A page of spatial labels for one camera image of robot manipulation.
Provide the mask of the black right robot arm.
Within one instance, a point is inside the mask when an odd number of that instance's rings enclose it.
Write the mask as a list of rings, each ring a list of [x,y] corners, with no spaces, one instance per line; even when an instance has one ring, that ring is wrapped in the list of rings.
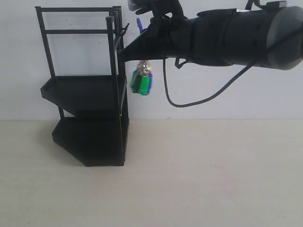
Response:
[[[196,18],[157,18],[121,52],[124,61],[181,58],[203,66],[248,65],[290,70],[302,60],[301,7],[239,12],[216,9]],[[281,45],[267,52],[278,41]]]

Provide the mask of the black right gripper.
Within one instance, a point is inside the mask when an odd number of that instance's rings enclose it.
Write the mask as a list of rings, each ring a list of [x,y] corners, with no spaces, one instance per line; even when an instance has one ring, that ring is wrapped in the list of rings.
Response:
[[[189,18],[153,11],[149,26],[119,52],[125,62],[184,59],[189,62]]]

